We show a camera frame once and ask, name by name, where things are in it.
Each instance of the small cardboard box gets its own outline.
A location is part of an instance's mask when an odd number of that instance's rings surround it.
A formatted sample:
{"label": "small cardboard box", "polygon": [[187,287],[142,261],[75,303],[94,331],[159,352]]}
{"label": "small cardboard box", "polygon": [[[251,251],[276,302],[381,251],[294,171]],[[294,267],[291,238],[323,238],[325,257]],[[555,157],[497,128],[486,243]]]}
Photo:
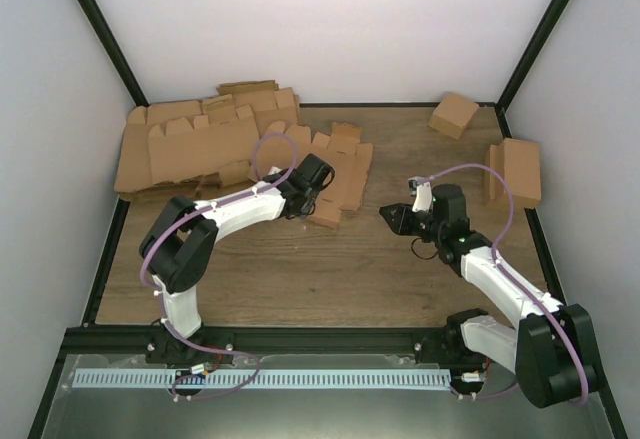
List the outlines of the small cardboard box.
{"label": "small cardboard box", "polygon": [[290,87],[280,89],[276,81],[221,84],[218,94],[231,94],[236,107],[251,106],[260,137],[277,121],[284,121],[287,127],[300,124],[298,97]]}
{"label": "small cardboard box", "polygon": [[[312,153],[335,169],[333,182],[320,193],[315,212],[307,220],[337,229],[342,211],[355,211],[362,204],[373,158],[373,144],[361,143],[362,129],[350,124],[334,123],[330,136],[318,132],[313,140],[308,127],[294,124],[286,128],[282,121],[271,124],[267,132],[284,133],[285,130],[298,150],[296,165]],[[288,141],[271,139],[258,153],[258,174],[262,177],[272,166],[286,169],[292,160],[293,150]],[[254,171],[249,177],[253,181],[258,179]]]}
{"label": "small cardboard box", "polygon": [[460,139],[479,107],[472,100],[449,92],[433,111],[429,126],[456,140]]}
{"label": "small cardboard box", "polygon": [[137,107],[127,118],[114,189],[131,200],[242,182],[257,142],[251,108],[236,108],[229,95]]}
{"label": "small cardboard box", "polygon": [[[542,198],[538,144],[505,139],[499,146],[491,146],[487,160],[489,167],[496,170],[509,186],[516,209],[533,209],[538,205]],[[509,210],[509,197],[504,187],[489,173],[485,174],[485,202],[490,207]]]}

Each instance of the wooden tabletop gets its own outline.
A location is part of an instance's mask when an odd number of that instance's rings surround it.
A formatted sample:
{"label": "wooden tabletop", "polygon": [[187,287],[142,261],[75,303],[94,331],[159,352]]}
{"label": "wooden tabletop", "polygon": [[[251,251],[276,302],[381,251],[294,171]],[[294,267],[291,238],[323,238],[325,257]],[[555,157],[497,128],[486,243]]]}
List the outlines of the wooden tabletop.
{"label": "wooden tabletop", "polygon": [[[364,203],[344,212],[337,232],[298,219],[243,229],[216,244],[198,284],[202,319],[216,325],[442,326],[449,314],[480,307],[486,297],[439,260],[416,258],[412,238],[393,234],[380,206],[411,203],[407,179],[468,162],[483,162],[502,140],[492,108],[481,108],[458,141],[427,127],[429,108],[303,108],[302,123],[329,134],[333,122],[364,129],[374,144]],[[439,183],[459,184],[471,226],[489,239],[507,213],[482,205],[482,171],[467,169]],[[218,195],[230,191],[218,192]],[[138,280],[138,247],[166,200],[133,202],[98,312],[99,324],[146,324],[160,315],[157,299]],[[432,244],[416,244],[423,255]],[[546,289],[524,211],[501,243],[502,255]]]}

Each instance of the black metal frame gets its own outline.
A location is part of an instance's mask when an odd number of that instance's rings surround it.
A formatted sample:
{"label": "black metal frame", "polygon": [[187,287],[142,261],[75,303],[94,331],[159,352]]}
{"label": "black metal frame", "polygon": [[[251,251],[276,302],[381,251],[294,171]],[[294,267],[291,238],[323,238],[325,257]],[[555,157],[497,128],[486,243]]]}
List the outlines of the black metal frame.
{"label": "black metal frame", "polygon": [[[96,1],[78,0],[78,3],[93,26],[136,105],[148,105],[133,71],[127,63]],[[505,113],[568,3],[569,0],[551,1],[498,102],[495,104],[492,102],[481,103],[481,105],[495,108],[498,124],[504,137],[511,137]],[[433,107],[435,105],[436,103],[431,102],[340,103],[302,104],[301,107]],[[68,329],[65,334],[40,408],[34,419],[29,434],[30,438],[38,438],[44,431],[51,402],[67,355],[147,354],[147,345],[154,334],[153,326],[99,326],[95,324],[128,206],[128,203],[122,200],[118,201],[83,316],[83,327]],[[537,212],[535,210],[527,210],[526,215],[549,292],[564,302],[564,293],[562,292]],[[448,363],[433,350],[430,351],[429,341],[440,340],[438,338],[442,335],[441,328],[211,328],[205,326],[205,329],[212,334],[233,337],[238,349],[244,348],[261,354],[283,352],[415,354],[420,362],[429,362],[430,359],[435,359],[436,362],[443,363],[444,367],[453,366],[452,368],[464,367],[478,359],[474,357],[467,358],[467,362]],[[422,348],[420,349],[424,350],[422,354],[415,350],[414,345],[416,343],[421,344]],[[616,438],[626,438],[627,434],[624,425],[608,386],[600,392],[600,397],[614,436]]]}

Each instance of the gray floor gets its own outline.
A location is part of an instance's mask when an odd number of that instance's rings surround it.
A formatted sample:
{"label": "gray floor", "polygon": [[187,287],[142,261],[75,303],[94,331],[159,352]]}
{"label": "gray floor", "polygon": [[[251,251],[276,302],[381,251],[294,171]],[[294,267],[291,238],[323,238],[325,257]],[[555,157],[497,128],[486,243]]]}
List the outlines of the gray floor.
{"label": "gray floor", "polygon": [[[295,359],[287,356],[276,359],[275,364],[291,367]],[[96,356],[92,356],[87,362],[85,357],[75,364],[96,367],[95,360]],[[131,364],[130,358],[120,358],[110,367],[131,367]],[[69,384],[72,374],[70,362],[62,376],[63,386]],[[486,389],[499,390],[510,380],[504,369],[492,366]],[[244,391],[224,399],[175,404],[165,390],[62,387],[44,437],[611,437],[603,419],[602,408],[593,395],[591,404],[585,408],[562,404],[538,410],[519,392],[494,401],[470,403],[458,402],[445,392]]]}

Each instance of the white wall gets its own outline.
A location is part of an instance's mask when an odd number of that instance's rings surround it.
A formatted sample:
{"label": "white wall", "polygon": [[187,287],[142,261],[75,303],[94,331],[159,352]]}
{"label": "white wall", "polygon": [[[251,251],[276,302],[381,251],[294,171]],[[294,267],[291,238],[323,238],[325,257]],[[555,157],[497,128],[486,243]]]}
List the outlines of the white wall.
{"label": "white wall", "polygon": [[542,145],[538,208],[563,289],[590,312],[632,436],[640,430],[640,0],[571,0],[508,111]]}
{"label": "white wall", "polygon": [[303,102],[495,101],[550,0],[97,0],[150,101],[276,78]]}
{"label": "white wall", "polygon": [[75,0],[0,0],[0,435],[31,426],[113,215],[133,107]]}

